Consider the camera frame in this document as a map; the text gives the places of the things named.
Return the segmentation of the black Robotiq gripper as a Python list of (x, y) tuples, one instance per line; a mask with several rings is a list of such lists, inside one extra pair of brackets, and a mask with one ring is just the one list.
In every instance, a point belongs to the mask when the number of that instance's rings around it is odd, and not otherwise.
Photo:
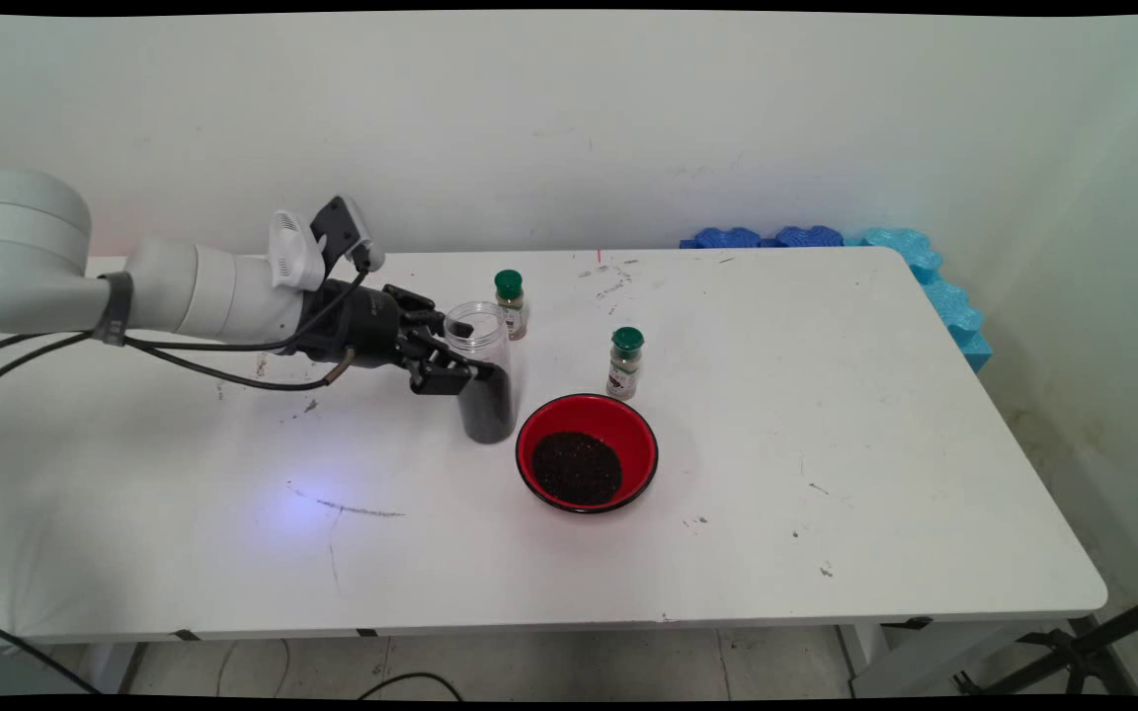
[[(352, 365), (366, 369), (403, 367), (409, 359), (409, 385), (417, 395), (457, 396), (500, 370), (434, 338), (446, 333), (437, 303), (394, 284), (373, 289), (325, 279), (319, 291), (304, 295), (297, 330), (292, 352), (308, 359), (339, 363), (353, 352)], [(426, 336), (409, 338), (415, 332)]]

